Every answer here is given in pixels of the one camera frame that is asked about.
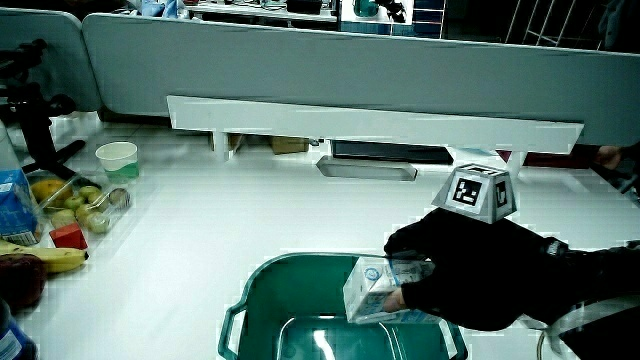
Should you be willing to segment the person's right hand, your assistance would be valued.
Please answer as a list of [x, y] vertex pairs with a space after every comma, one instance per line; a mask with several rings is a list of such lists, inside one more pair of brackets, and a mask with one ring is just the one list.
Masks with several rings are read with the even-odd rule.
[[389, 259], [433, 266], [393, 290], [384, 312], [420, 310], [480, 331], [503, 329], [523, 314], [549, 321], [546, 293], [533, 284], [560, 272], [568, 247], [509, 220], [515, 210], [510, 175], [475, 163], [458, 166], [433, 205], [384, 246]]

